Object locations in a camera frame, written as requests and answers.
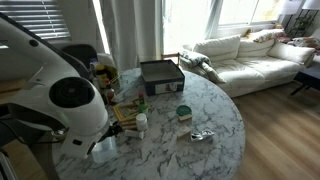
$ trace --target white marble tabletop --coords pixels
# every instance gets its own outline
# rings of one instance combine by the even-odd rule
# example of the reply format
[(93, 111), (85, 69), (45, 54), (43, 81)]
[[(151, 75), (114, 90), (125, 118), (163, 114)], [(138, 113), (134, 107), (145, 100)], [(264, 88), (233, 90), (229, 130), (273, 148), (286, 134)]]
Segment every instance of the white marble tabletop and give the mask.
[[(116, 138), (118, 155), (106, 163), (93, 158), (81, 160), (60, 154), (53, 147), (53, 160), (61, 179), (231, 179), (237, 171), (245, 146), (242, 117), (233, 101), (216, 85), (183, 71), (185, 86), (181, 92), (146, 96), (153, 107), (148, 131), (143, 140)], [(123, 89), (118, 94), (132, 99), (145, 92), (140, 69), (122, 74)], [(187, 105), (192, 121), (180, 123), (176, 109)], [(109, 118), (115, 120), (108, 110)], [(192, 132), (212, 130), (214, 137), (191, 142), (176, 140), (182, 128)]]

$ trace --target small box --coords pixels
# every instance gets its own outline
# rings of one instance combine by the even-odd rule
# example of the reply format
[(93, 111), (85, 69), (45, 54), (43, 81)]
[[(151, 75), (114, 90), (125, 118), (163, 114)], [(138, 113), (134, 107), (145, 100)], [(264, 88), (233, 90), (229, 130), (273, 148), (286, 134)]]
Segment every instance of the small box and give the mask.
[(183, 91), (184, 74), (172, 60), (147, 61), (140, 65), (148, 96)]

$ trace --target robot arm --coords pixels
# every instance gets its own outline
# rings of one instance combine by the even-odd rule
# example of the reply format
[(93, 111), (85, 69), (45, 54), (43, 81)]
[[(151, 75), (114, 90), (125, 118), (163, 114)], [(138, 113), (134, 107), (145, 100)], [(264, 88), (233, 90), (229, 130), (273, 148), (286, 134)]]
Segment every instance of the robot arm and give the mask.
[(0, 40), (42, 64), (8, 105), (13, 118), (42, 130), (68, 127), (62, 153), (87, 158), (108, 128), (108, 113), (85, 66), (0, 13)]

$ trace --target cable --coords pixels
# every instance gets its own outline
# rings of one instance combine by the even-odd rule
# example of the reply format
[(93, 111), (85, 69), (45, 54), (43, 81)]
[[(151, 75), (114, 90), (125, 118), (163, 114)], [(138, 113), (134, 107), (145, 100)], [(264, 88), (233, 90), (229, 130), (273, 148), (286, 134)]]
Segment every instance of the cable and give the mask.
[(43, 141), (43, 142), (33, 142), (33, 143), (24, 142), (23, 140), (20, 139), (20, 137), (15, 132), (15, 130), (13, 130), (8, 124), (6, 124), (2, 121), (2, 120), (9, 120), (9, 119), (12, 119), (12, 118), (0, 118), (0, 123), (3, 124), (5, 127), (7, 127), (12, 132), (12, 134), (16, 137), (16, 139), (22, 144), (34, 145), (34, 144), (53, 144), (53, 143), (60, 143), (61, 142), (61, 141)]

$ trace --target window blind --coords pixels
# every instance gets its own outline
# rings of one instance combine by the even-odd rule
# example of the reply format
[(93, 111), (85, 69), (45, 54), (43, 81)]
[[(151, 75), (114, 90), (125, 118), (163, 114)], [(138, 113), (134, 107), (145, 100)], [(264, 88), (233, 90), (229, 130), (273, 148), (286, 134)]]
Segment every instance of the window blind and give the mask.
[(56, 0), (0, 0), (0, 12), (42, 39), (70, 38)]

